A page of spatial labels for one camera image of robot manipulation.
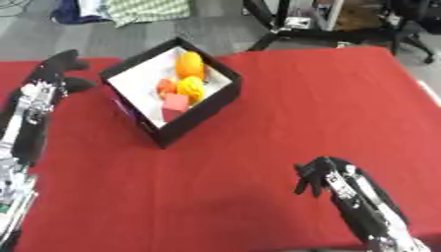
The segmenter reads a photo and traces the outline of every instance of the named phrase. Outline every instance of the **cardboard box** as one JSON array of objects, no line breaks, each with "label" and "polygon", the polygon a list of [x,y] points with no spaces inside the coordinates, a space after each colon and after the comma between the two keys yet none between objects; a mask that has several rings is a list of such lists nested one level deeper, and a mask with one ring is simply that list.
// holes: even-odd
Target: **cardboard box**
[{"label": "cardboard box", "polygon": [[[207,66],[204,100],[171,122],[161,114],[160,79],[176,77],[175,62],[185,51],[198,52]],[[116,93],[119,106],[165,149],[199,123],[218,113],[240,94],[241,77],[183,38],[169,40],[100,73]]]}]

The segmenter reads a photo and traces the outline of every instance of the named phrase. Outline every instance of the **red block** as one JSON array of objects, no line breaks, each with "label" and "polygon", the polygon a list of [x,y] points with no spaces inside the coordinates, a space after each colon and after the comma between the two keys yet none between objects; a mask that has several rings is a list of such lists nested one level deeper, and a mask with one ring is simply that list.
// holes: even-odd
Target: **red block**
[{"label": "red block", "polygon": [[187,95],[167,94],[162,105],[162,116],[166,122],[172,121],[187,111],[189,100]]}]

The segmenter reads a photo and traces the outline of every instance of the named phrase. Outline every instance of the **table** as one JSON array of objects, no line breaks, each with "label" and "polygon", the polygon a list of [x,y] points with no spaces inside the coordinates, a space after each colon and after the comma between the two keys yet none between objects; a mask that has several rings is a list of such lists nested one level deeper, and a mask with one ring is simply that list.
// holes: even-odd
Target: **table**
[{"label": "table", "polygon": [[[20,252],[278,251],[351,247],[329,196],[292,190],[295,162],[346,158],[441,247],[440,108],[381,48],[239,53],[241,97],[169,149],[101,86],[53,114]],[[117,62],[91,59],[95,72]],[[0,98],[34,62],[0,63]]]}]

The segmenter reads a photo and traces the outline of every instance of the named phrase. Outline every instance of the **floor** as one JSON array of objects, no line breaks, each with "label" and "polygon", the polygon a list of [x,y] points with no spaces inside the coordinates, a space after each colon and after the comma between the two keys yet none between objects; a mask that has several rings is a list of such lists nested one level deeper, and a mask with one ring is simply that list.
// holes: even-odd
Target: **floor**
[{"label": "floor", "polygon": [[[193,16],[178,21],[137,24],[116,29],[113,23],[62,26],[49,21],[56,0],[32,0],[26,13],[0,18],[0,60],[44,59],[55,52],[76,48],[86,57],[128,57],[177,35],[214,55],[243,51],[265,33],[252,17],[241,15],[240,0],[193,0]],[[0,11],[0,16],[7,15]],[[423,39],[441,48],[441,36]],[[317,41],[279,42],[273,49],[322,47]],[[399,60],[417,79],[441,95],[441,59],[421,63],[423,54],[402,48]]]}]

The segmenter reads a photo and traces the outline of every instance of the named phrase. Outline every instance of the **metal robotic hand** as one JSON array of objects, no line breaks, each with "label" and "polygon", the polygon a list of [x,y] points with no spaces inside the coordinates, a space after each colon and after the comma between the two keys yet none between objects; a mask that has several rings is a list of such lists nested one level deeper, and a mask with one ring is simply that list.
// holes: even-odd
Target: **metal robotic hand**
[{"label": "metal robotic hand", "polygon": [[322,188],[358,239],[374,252],[429,252],[410,236],[407,218],[388,194],[361,168],[336,157],[318,157],[295,166],[300,178],[295,189],[302,194],[311,185],[314,197]]},{"label": "metal robotic hand", "polygon": [[69,50],[42,61],[9,95],[0,112],[1,251],[14,247],[21,222],[37,195],[36,176],[29,176],[28,169],[44,149],[50,112],[65,96],[95,86],[88,80],[64,76],[89,67],[77,58],[78,51]]}]

